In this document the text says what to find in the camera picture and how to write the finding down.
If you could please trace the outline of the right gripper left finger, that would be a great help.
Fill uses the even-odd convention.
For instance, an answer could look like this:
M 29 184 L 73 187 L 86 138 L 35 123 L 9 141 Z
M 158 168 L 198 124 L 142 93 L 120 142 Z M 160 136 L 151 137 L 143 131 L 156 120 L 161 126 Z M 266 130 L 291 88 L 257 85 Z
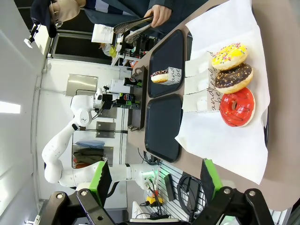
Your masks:
M 54 192 L 44 209 L 45 225 L 73 225 L 78 218 L 86 217 L 92 225 L 113 225 L 113 219 L 104 209 L 112 183 L 107 162 L 101 161 L 88 188 L 72 195 Z

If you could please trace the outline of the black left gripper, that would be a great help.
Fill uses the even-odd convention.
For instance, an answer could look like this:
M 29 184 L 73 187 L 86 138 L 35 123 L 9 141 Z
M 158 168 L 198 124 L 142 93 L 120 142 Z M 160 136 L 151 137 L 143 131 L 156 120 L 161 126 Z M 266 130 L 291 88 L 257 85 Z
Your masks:
M 114 94 L 114 100 L 116 99 L 124 99 L 124 93 L 117 93 Z M 103 94 L 102 95 L 102 101 L 103 101 L 103 110 L 110 110 L 113 105 L 113 94 Z M 123 108 L 123 109 L 129 109 L 129 110 L 138 110 L 139 104 L 133 104 L 133 105 L 122 105 L 117 104 L 115 107 Z

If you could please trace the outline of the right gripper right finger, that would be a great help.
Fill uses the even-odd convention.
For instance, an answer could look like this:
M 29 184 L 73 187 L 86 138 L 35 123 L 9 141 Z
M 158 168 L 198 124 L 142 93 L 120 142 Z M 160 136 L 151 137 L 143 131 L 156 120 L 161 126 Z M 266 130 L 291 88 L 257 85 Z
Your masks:
M 212 160 L 202 160 L 200 181 L 207 204 L 195 225 L 216 225 L 226 216 L 234 217 L 240 225 L 274 224 L 262 192 L 250 188 L 242 193 L 224 186 Z

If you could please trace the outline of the bare person hand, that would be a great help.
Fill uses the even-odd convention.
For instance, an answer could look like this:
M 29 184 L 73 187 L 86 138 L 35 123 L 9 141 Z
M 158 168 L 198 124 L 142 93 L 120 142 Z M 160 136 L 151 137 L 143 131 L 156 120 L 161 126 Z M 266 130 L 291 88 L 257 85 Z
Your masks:
M 172 10 L 168 7 L 161 5 L 154 5 L 151 9 L 149 9 L 144 17 L 153 16 L 153 20 L 151 22 L 151 26 L 153 28 L 158 27 L 165 23 L 171 16 Z

